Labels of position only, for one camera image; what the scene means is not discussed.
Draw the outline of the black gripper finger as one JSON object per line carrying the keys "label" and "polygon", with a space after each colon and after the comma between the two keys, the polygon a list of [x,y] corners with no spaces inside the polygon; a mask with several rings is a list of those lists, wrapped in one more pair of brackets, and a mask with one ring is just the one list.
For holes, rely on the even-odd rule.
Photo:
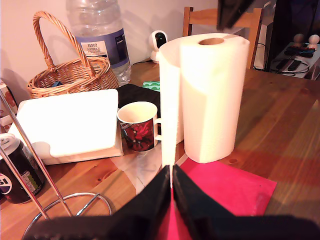
{"label": "black gripper finger", "polygon": [[217,30],[232,28],[254,0],[218,0]]}
{"label": "black gripper finger", "polygon": [[166,165],[138,195],[113,215],[113,238],[155,239],[170,201],[170,167]]}
{"label": "black gripper finger", "polygon": [[178,166],[173,166],[173,197],[194,240],[228,240],[224,219],[234,215],[208,196]]}

